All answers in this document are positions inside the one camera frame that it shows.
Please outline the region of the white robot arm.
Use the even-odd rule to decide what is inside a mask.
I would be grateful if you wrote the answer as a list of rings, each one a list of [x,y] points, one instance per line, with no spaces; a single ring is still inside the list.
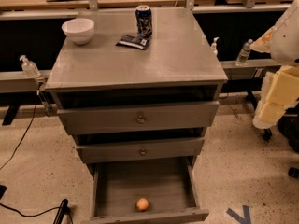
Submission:
[[[275,126],[299,98],[299,0],[294,0],[251,48],[269,53],[271,59],[281,65],[276,73],[266,73],[252,121],[256,128],[268,129]]]

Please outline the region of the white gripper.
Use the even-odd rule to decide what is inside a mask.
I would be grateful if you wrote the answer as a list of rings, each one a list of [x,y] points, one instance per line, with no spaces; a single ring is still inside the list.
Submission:
[[[299,77],[284,72],[267,72],[262,84],[253,125],[259,129],[275,126],[299,98]]]

